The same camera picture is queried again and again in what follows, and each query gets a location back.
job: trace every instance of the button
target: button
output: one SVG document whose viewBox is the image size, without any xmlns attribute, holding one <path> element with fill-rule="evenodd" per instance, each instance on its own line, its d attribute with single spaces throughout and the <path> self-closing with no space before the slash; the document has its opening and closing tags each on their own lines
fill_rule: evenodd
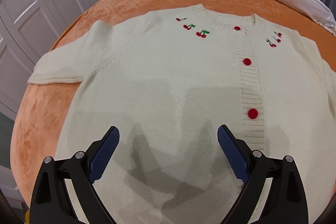
<svg viewBox="0 0 336 224">
<path fill-rule="evenodd" d="M 243 63 L 244 63 L 246 66 L 249 66 L 249 65 L 251 65 L 251 59 L 249 59 L 249 58 L 245 58 L 245 59 L 243 60 Z"/>
<path fill-rule="evenodd" d="M 258 111 L 255 108 L 251 108 L 247 115 L 250 119 L 255 119 L 258 116 Z"/>
</svg>

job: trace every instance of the metal screw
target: metal screw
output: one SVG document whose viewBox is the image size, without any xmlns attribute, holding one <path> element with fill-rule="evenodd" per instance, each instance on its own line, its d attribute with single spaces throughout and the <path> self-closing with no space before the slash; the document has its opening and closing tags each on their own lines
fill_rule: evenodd
<svg viewBox="0 0 336 224">
<path fill-rule="evenodd" d="M 51 162 L 51 157 L 44 158 L 44 163 L 48 164 L 49 162 Z"/>
<path fill-rule="evenodd" d="M 256 158 L 260 158 L 262 156 L 262 153 L 259 150 L 254 150 L 253 156 L 255 156 Z"/>
<path fill-rule="evenodd" d="M 292 156 L 286 156 L 286 161 L 288 161 L 288 162 L 292 162 L 294 159 L 293 159 L 293 157 Z"/>
<path fill-rule="evenodd" d="M 76 155 L 75 155 L 75 157 L 76 157 L 77 159 L 81 159 L 82 157 L 84 157 L 84 152 L 83 152 L 83 151 L 79 151 L 79 152 L 77 152 Z"/>
</svg>

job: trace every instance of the ribbed collar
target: ribbed collar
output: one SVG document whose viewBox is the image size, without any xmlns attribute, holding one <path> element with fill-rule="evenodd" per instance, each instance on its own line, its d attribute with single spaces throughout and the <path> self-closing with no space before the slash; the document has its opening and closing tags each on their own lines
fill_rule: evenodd
<svg viewBox="0 0 336 224">
<path fill-rule="evenodd" d="M 250 35 L 255 35 L 259 32 L 262 32 L 265 28 L 265 20 L 256 14 L 253 14 L 247 17 L 239 16 L 240 20 L 245 20 L 246 22 L 252 22 L 254 23 L 254 25 L 248 26 L 248 27 L 240 26 L 241 30 L 237 31 L 234 29 L 235 27 L 234 25 L 224 24 L 224 23 L 216 21 L 213 17 L 211 17 L 211 15 L 209 15 L 208 13 L 209 10 L 205 9 L 202 4 L 191 6 L 191 8 L 193 9 L 195 15 L 199 17 L 201 20 L 226 32 L 236 32 L 241 35 L 250 36 Z"/>
</svg>

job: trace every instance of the orange bedspread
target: orange bedspread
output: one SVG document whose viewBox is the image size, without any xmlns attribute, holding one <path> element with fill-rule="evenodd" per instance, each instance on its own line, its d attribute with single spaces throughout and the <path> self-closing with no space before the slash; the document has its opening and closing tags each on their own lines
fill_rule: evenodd
<svg viewBox="0 0 336 224">
<path fill-rule="evenodd" d="M 336 71 L 336 38 L 308 17 L 276 0 L 101 0 L 68 28 L 55 47 L 82 36 L 97 20 L 115 25 L 151 10 L 199 3 L 220 13 L 239 16 L 256 13 L 269 21 L 298 30 L 302 36 L 316 41 L 322 57 Z M 55 154 L 64 119 L 78 86 L 28 85 L 22 99 L 12 135 L 10 161 L 14 178 L 28 206 L 43 158 Z"/>
</svg>

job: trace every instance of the sweater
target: sweater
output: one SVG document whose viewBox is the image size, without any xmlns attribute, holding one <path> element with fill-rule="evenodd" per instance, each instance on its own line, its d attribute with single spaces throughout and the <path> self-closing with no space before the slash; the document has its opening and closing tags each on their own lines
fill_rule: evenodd
<svg viewBox="0 0 336 224">
<path fill-rule="evenodd" d="M 314 41 L 258 15 L 202 5 L 95 22 L 45 54 L 29 83 L 81 83 L 55 159 L 120 142 L 94 188 L 117 223 L 220 223 L 241 191 L 217 141 L 226 124 L 252 150 L 292 155 L 313 223 L 336 177 L 336 73 Z M 270 179 L 251 218 L 266 201 Z M 73 207 L 83 222 L 71 184 Z"/>
</svg>

